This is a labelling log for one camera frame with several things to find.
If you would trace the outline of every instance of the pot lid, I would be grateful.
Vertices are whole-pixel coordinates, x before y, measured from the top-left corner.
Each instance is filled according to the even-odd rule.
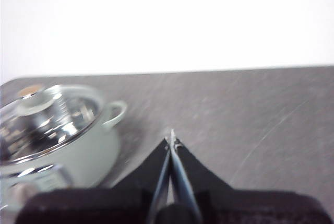
[[[34,85],[1,108],[1,164],[35,159],[73,141],[100,116],[104,101],[87,86]]]

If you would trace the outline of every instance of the white pot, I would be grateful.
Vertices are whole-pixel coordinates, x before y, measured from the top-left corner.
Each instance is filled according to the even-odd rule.
[[[66,88],[75,90],[78,87]],[[123,101],[105,103],[95,90],[89,96],[98,97],[94,99],[101,108],[88,127],[70,136],[66,142],[1,164],[3,209],[19,210],[37,192],[94,186],[108,174],[120,151],[120,139],[114,125],[124,117],[127,105]],[[112,116],[113,109],[119,109],[120,113]]]

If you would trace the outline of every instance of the pot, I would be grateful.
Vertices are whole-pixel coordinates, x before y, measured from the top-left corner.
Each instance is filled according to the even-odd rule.
[[[17,211],[38,192],[101,182],[120,151],[114,125],[126,109],[88,86],[22,90],[1,108],[1,209]]]

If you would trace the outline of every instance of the scratch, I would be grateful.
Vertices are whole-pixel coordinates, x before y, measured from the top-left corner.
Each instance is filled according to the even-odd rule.
[[[232,175],[232,178],[230,180],[230,183],[232,183],[235,179],[235,177],[240,172],[241,168],[244,166],[248,158],[252,155],[252,153],[255,151],[256,148],[260,146],[260,144],[279,126],[281,125],[287,118],[289,118],[295,111],[297,111],[298,108],[300,108],[303,104],[305,104],[309,100],[305,100],[302,103],[300,103],[298,106],[295,107],[290,113],[285,115],[275,126],[273,126],[260,140],[259,142],[254,146],[254,148],[246,155],[246,157],[243,159],[243,161],[240,163],[238,169],[234,172]]]

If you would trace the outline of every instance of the gray countertop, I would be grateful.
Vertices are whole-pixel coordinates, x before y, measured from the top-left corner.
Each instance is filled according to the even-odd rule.
[[[128,103],[117,125],[122,152],[105,186],[174,128],[231,186],[309,194],[334,217],[334,67],[22,78],[1,86],[1,104],[36,83],[91,85]]]

